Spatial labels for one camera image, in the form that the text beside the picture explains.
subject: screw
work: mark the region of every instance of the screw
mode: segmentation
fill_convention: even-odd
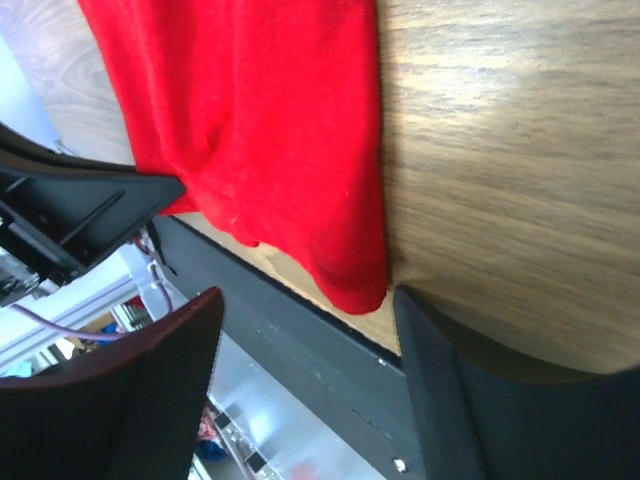
[[[396,467],[399,473],[407,472],[407,464],[401,458],[393,457],[393,465]]]

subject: red fabric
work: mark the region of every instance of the red fabric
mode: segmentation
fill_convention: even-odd
[[[79,0],[142,173],[339,308],[385,293],[374,0]]]

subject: red towel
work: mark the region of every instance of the red towel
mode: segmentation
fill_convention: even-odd
[[[349,313],[385,293],[374,0],[79,0],[142,173]]]

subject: wooden table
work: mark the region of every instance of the wooden table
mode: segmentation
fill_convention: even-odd
[[[640,3],[379,0],[393,279],[522,352],[640,359]],[[0,31],[64,143],[132,161],[74,0],[0,0]],[[292,260],[196,228],[332,310]],[[386,302],[350,317],[397,351]]]

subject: wooden tabletop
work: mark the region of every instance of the wooden tabletop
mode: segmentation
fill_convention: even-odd
[[[522,352],[640,359],[640,2],[379,0],[393,280]],[[130,163],[74,0],[0,0],[67,147]],[[331,309],[292,260],[187,221]],[[346,322],[397,351],[388,305]]]

